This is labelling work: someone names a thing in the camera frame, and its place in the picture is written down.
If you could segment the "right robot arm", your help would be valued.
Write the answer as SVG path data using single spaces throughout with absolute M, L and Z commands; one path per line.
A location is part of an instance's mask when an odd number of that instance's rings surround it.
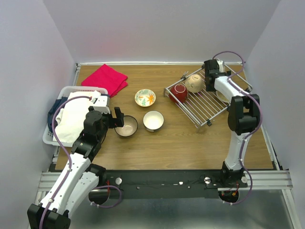
M 220 183 L 230 187 L 242 179 L 248 141 L 260 128 L 260 98 L 256 94 L 247 93 L 234 83 L 229 71 L 221 72 L 216 59 L 205 61 L 203 66 L 206 91 L 220 92 L 230 102 L 228 126 L 231 130 L 231 141 L 219 175 Z

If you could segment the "red bowl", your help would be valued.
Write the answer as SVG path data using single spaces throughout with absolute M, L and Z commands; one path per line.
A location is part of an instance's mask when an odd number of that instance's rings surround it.
M 172 102 L 177 103 L 177 98 L 181 103 L 184 103 L 188 96 L 188 91 L 183 84 L 176 84 L 170 89 L 170 92 L 174 95 L 169 94 L 169 98 Z

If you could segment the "cream striped bowl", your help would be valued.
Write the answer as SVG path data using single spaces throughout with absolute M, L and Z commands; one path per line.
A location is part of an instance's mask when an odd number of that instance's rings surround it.
M 216 97 L 217 97 L 220 101 L 222 101 L 222 102 L 224 102 L 224 103 L 229 103 L 229 102 L 230 102 L 221 92 L 216 91 L 215 94 L 216 94 Z

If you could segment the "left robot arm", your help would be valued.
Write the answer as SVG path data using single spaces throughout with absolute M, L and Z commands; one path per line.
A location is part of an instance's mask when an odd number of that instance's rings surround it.
M 31 204 L 27 215 L 32 229 L 67 229 L 76 208 L 94 189 L 117 189 L 106 184 L 106 169 L 92 163 L 107 131 L 123 127 L 124 114 L 115 107 L 116 117 L 94 107 L 86 114 L 83 130 L 73 143 L 68 161 L 55 184 L 38 205 Z

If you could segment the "teal white bowl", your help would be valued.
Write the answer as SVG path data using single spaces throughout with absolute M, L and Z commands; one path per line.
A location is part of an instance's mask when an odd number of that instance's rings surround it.
M 162 128 L 164 116 L 158 111 L 149 111 L 143 117 L 143 125 L 149 132 L 156 132 Z

